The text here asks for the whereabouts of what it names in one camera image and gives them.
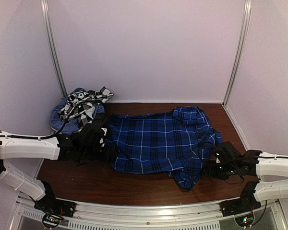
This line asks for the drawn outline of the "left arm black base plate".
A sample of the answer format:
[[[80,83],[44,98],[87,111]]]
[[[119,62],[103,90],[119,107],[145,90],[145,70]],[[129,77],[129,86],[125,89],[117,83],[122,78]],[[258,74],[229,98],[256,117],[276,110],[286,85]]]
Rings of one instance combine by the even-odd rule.
[[[34,208],[41,210],[45,214],[51,214],[58,217],[72,218],[75,212],[76,204],[71,201],[61,199],[44,199],[39,201],[33,200]]]

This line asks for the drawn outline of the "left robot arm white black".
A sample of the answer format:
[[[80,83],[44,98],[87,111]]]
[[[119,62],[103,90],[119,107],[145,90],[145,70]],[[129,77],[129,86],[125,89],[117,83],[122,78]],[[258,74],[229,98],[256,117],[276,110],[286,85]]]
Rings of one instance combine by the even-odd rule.
[[[49,213],[54,213],[60,206],[51,185],[28,176],[5,159],[113,162],[118,154],[114,147],[106,146],[108,131],[99,122],[88,123],[70,135],[58,132],[49,136],[20,136],[0,130],[0,181],[27,194]]]

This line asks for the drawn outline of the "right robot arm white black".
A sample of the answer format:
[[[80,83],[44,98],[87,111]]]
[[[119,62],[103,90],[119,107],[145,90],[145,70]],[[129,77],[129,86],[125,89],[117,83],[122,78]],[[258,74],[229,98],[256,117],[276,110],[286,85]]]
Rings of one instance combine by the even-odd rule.
[[[212,155],[215,159],[205,163],[203,175],[224,181],[233,175],[258,178],[244,187],[236,202],[240,211],[247,211],[255,202],[288,198],[288,155],[253,149],[241,154],[229,141],[214,147]]]

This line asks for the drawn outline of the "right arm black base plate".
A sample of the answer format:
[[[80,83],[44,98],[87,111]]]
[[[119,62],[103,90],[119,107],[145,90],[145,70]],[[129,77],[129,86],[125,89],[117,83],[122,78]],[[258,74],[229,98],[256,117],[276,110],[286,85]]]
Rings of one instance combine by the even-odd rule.
[[[257,202],[255,199],[241,197],[232,200],[225,200],[220,203],[220,208],[224,217],[251,212],[261,206],[261,203]]]

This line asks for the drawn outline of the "blue plaid long sleeve shirt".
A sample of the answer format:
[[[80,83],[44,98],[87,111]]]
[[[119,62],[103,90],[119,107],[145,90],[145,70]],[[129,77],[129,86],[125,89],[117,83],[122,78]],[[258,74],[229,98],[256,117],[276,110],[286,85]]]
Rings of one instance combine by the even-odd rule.
[[[201,178],[212,150],[223,142],[207,114],[197,106],[146,115],[112,115],[106,141],[118,156],[111,166],[120,173],[168,173],[183,189]]]

